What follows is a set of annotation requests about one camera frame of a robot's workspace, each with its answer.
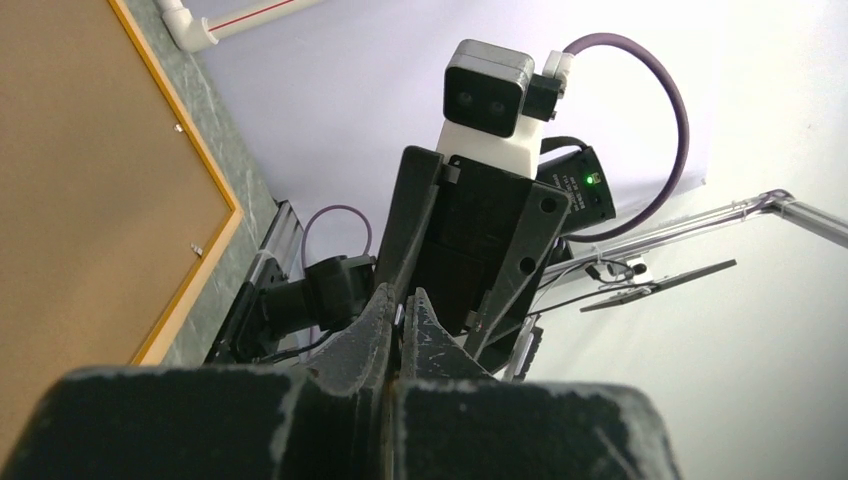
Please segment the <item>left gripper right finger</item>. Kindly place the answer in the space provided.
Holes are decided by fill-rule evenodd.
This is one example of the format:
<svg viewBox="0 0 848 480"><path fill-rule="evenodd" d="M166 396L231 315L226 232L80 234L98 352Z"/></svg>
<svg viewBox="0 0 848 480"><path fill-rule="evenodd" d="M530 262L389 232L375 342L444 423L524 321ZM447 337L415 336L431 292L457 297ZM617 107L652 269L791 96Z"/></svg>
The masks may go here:
<svg viewBox="0 0 848 480"><path fill-rule="evenodd" d="M637 388L506 382L439 324L427 293L406 306L393 387L397 479L677 479L660 413Z"/></svg>

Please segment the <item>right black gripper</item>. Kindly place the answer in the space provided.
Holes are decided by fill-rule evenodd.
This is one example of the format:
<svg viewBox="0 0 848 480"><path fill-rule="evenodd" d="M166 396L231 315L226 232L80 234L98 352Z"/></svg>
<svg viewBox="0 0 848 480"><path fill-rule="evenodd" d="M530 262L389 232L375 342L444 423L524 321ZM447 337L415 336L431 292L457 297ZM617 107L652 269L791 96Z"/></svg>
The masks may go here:
<svg viewBox="0 0 848 480"><path fill-rule="evenodd" d="M504 368L569 214L554 186L458 155L404 149L375 282L422 288L441 326L488 371Z"/></svg>

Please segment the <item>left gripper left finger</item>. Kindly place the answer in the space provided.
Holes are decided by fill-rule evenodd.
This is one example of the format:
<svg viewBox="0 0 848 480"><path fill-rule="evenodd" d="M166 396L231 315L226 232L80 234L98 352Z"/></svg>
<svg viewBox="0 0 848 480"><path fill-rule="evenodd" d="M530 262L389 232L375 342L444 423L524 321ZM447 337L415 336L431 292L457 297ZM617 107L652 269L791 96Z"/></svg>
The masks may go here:
<svg viewBox="0 0 848 480"><path fill-rule="evenodd" d="M392 286L308 362L90 367L37 402L5 479L384 479Z"/></svg>

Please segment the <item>orange picture frame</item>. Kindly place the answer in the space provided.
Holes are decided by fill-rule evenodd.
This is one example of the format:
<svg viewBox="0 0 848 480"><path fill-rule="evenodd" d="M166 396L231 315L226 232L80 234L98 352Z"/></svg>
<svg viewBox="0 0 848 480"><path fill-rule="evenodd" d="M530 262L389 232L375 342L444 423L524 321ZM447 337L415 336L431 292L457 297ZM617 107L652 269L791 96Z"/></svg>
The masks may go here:
<svg viewBox="0 0 848 480"><path fill-rule="evenodd" d="M66 372L160 363L242 216L126 2L3 2L2 449Z"/></svg>

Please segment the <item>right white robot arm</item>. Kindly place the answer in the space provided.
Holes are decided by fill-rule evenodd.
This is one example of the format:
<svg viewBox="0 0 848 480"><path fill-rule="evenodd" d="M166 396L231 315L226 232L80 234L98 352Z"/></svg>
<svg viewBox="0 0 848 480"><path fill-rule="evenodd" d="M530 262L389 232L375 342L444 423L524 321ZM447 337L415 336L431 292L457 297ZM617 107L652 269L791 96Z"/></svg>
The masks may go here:
<svg viewBox="0 0 848 480"><path fill-rule="evenodd" d="M275 259L245 282L207 355L210 363L275 363L276 344L318 327L348 327L375 288L427 293L441 326L495 372L508 362L546 267L569 256L565 238L615 215L594 149L571 137L542 143L556 157L526 178L420 147L403 152L376 255L334 256L290 281Z"/></svg>

